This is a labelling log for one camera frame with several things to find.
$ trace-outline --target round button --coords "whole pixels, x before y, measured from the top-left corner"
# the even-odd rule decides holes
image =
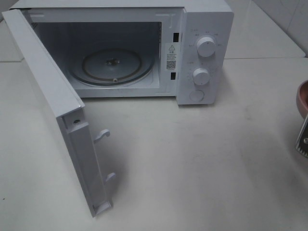
[[[203,37],[197,42],[197,50],[202,57],[211,56],[216,50],[216,42],[212,37]]]
[[[195,90],[191,92],[191,94],[189,95],[189,98],[192,101],[200,102],[204,98],[204,92],[201,90]]]
[[[192,73],[192,77],[193,82],[199,86],[207,84],[210,80],[210,74],[205,68],[198,68],[194,70],[194,72]]]

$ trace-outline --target control knob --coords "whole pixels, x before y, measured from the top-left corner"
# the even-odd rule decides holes
[[[216,42],[215,40],[210,37],[203,37],[198,40],[197,42],[197,51],[198,54],[202,57],[208,57],[214,54],[216,50]]]
[[[192,78],[196,85],[201,86],[209,82],[210,74],[205,68],[198,68],[192,73]]]

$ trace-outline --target control panel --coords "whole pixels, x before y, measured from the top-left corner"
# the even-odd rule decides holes
[[[210,104],[217,93],[233,13],[188,12],[186,17],[177,101],[178,104]]]

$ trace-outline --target microwave door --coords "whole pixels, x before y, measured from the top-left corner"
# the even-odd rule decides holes
[[[111,207],[106,182],[114,173],[103,175],[94,143],[109,131],[103,130],[93,140],[84,116],[84,103],[67,81],[20,10],[3,13],[7,26],[33,74],[30,80],[55,119],[72,159],[92,216]]]

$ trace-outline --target warning label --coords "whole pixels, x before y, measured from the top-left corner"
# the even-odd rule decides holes
[[[167,71],[175,71],[178,68],[177,60],[179,55],[178,43],[166,43],[166,70]]]

